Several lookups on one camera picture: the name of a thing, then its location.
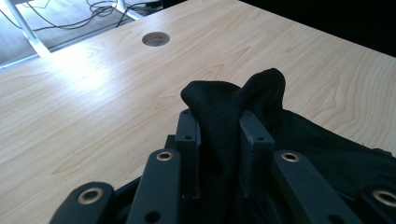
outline metal grommet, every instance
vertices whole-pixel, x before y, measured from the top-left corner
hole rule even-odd
[[[297,161],[300,160],[300,158],[296,154],[293,154],[293,153],[290,153],[290,152],[283,153],[281,155],[281,157],[282,157],[283,160],[291,161],[291,162],[297,162]]]
[[[170,161],[173,158],[173,154],[171,152],[165,151],[157,154],[157,160],[159,161]]]
[[[78,202],[81,204],[90,204],[102,198],[103,190],[99,188],[90,188],[82,191],[78,195]]]
[[[373,196],[387,206],[396,207],[396,195],[392,192],[382,189],[375,189],[373,190]]]

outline black fabric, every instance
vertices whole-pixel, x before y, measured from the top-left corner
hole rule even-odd
[[[237,180],[239,119],[253,112],[274,137],[276,150],[305,155],[341,194],[357,197],[365,185],[396,186],[396,159],[331,133],[282,108],[285,78],[276,69],[253,76],[243,88],[221,81],[193,81],[181,93],[201,127],[198,223],[269,223],[266,195],[277,198],[268,171],[257,176],[269,185],[245,199]],[[281,197],[276,203],[288,212]]]

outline black cable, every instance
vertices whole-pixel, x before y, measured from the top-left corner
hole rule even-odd
[[[145,4],[147,4],[147,3],[150,3],[150,2],[136,3],[136,4],[133,4],[133,5],[128,6],[128,7],[125,9],[124,13],[122,13],[121,19],[120,19],[119,23],[117,23],[116,28],[120,26],[120,24],[121,24],[121,22],[122,22],[122,19],[124,18],[124,16],[126,15],[126,13],[128,12],[129,9],[133,9],[133,7],[136,7],[136,6],[139,6],[139,5],[145,5]]]
[[[18,27],[18,28],[21,29],[21,27],[20,27],[19,25],[15,24],[14,21],[12,21],[12,20],[6,15],[6,13],[3,12],[2,9],[0,9],[0,12],[1,12],[1,13],[7,18],[7,20],[9,20],[14,26],[16,26],[16,27]]]
[[[41,31],[41,30],[52,29],[52,28],[59,28],[59,29],[64,29],[64,30],[75,30],[75,29],[77,29],[77,28],[81,28],[81,27],[87,25],[88,23],[90,23],[90,21],[91,21],[95,16],[99,16],[101,13],[103,13],[103,12],[106,11],[107,9],[106,9],[106,8],[102,8],[102,7],[99,7],[99,8],[97,8],[96,10],[92,11],[92,15],[91,15],[88,19],[85,19],[85,20],[82,20],[82,21],[78,21],[78,22],[73,23],[73,24],[67,24],[67,25],[56,25],[56,24],[54,24],[54,23],[48,21],[47,19],[45,19],[43,16],[41,16],[41,14],[38,13],[34,8],[32,8],[32,10],[33,10],[39,17],[41,17],[41,19],[43,19],[44,21],[46,21],[46,22],[48,22],[49,24],[52,25],[52,26],[47,26],[47,27],[43,27],[43,28],[39,28],[39,29],[33,30],[33,31]]]
[[[96,16],[99,16],[99,17],[108,16],[108,15],[110,15],[110,14],[114,11],[114,9],[115,9],[115,8],[114,8],[113,6],[111,6],[111,5],[110,5],[110,6],[97,6],[97,5],[103,4],[103,3],[116,3],[115,1],[101,1],[101,2],[97,2],[97,3],[91,4],[91,3],[89,2],[89,0],[86,0],[86,2],[87,2],[87,4],[90,6],[90,11],[91,11],[92,15],[91,15],[88,19],[85,19],[85,20],[82,20],[82,21],[78,21],[78,22],[75,22],[75,23],[73,23],[73,24],[67,24],[67,25],[56,25],[56,24],[54,24],[54,23],[48,21],[48,20],[45,19],[40,13],[38,13],[38,12],[35,10],[34,7],[32,7],[32,6],[27,2],[28,6],[29,6],[29,7],[41,18],[41,19],[43,19],[44,21],[46,21],[46,22],[48,22],[49,24],[51,24],[51,26],[47,26],[47,27],[42,27],[42,28],[34,29],[33,31],[34,31],[34,32],[37,32],[37,31],[46,30],[46,29],[53,29],[53,28],[59,28],[59,29],[64,29],[64,30],[74,30],[74,29],[77,29],[77,28],[81,28],[81,27],[87,25],[94,17],[96,17]],[[122,17],[121,17],[120,21],[117,23],[116,27],[119,27],[119,26],[120,26],[120,24],[121,24],[121,22],[122,22],[122,20],[123,20],[123,18],[124,18],[124,16],[125,16],[125,14],[127,13],[127,11],[128,11],[129,9],[133,9],[133,10],[140,11],[140,12],[146,12],[147,15],[152,14],[152,13],[157,12],[157,11],[160,11],[159,9],[155,9],[155,8],[151,8],[151,7],[137,7],[137,6],[139,6],[139,5],[145,5],[145,4],[148,4],[148,3],[151,3],[151,2],[137,3],[137,4],[133,4],[133,5],[127,6],[125,12],[122,14]],[[13,20],[11,20],[11,19],[6,15],[6,13],[4,13],[1,9],[0,9],[0,12],[1,12],[1,13],[2,13],[2,14],[3,14],[3,15],[4,15],[15,27],[21,29],[21,27],[20,27],[19,25],[15,24],[15,22],[14,22]]]
[[[90,12],[94,12],[96,10],[99,10],[100,13],[98,13],[99,17],[106,17],[108,15],[110,15],[111,13],[113,13],[114,11],[114,7],[110,4],[109,6],[97,6],[103,3],[115,3],[117,6],[117,2],[115,1],[100,1],[100,2],[96,2],[91,4],[89,2],[89,0],[85,0],[87,2],[87,4],[90,6]]]
[[[49,2],[50,2],[50,0],[47,1],[47,3],[46,3],[45,6],[43,6],[43,7],[35,7],[35,8],[46,8],[47,5],[49,4]]]

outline desk surface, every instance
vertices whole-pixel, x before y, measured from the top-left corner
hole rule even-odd
[[[165,32],[148,47],[142,37]],[[396,152],[396,59],[244,3],[191,0],[0,73],[0,220],[45,223],[90,181],[141,175],[197,79],[242,86],[275,67],[284,106]]]

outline white desk leg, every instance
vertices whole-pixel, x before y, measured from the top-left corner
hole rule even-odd
[[[117,3],[113,4],[113,7],[115,7],[116,10],[120,11],[121,13],[124,13],[126,11],[126,8],[127,8],[127,6],[125,6],[124,0],[117,0]],[[137,12],[131,10],[131,9],[129,9],[126,12],[126,15],[131,17],[132,19],[134,19],[136,21],[138,21],[138,20],[143,18],[142,15],[140,15],[139,13],[137,13]]]
[[[25,19],[18,11],[17,7],[13,3],[11,3],[10,0],[5,0],[5,2],[12,15],[14,16],[15,20],[17,20],[18,24],[22,28],[23,34],[25,35],[26,39],[35,49],[35,52],[37,52],[40,57],[50,54],[50,51],[46,48],[46,46],[44,46],[43,43],[41,43],[40,39],[38,39],[32,29],[30,29],[29,25],[26,23]]]

